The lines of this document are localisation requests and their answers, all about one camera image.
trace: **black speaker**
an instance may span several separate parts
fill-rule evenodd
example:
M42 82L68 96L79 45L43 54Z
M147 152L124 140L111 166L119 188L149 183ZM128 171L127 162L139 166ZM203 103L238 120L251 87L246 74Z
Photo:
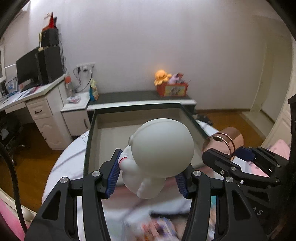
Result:
M41 47L59 45L59 30L57 28L49 28L41 34Z
M36 58L41 85L51 83L63 75L59 46L44 48L36 54Z

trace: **window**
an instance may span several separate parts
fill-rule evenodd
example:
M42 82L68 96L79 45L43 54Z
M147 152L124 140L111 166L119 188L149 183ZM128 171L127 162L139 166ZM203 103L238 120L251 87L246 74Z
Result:
M4 47L0 45L0 83L5 80Z

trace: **white figurine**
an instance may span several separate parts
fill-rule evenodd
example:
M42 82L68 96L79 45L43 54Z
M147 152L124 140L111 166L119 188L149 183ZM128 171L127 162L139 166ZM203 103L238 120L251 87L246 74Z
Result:
M171 119L155 119L130 136L118 162L126 187L139 198L156 197L165 184L186 169L194 154L194 142L185 125Z

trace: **bottle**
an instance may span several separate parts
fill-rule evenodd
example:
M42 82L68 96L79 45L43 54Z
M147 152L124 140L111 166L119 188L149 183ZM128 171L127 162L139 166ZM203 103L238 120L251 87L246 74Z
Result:
M73 87L70 76L67 76L65 78L65 84L66 84L67 97L75 97L75 91L74 91L74 87Z

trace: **storage box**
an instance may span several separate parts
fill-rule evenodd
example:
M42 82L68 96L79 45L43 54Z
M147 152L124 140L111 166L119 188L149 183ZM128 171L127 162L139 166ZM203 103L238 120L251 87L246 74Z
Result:
M168 83L162 83L161 85L157 86L157 92L161 97L168 97L168 96L177 96L177 97L184 97L186 96L188 84L174 84L169 85Z
M99 170L102 163L109 161L119 148L124 150L129 137L145 122L169 118L180 121L189 130L194 140L194 156L191 164L203 166L202 145L208 135L180 104L148 104L113 107L95 110L86 147L83 176ZM117 184L123 184L122 174Z

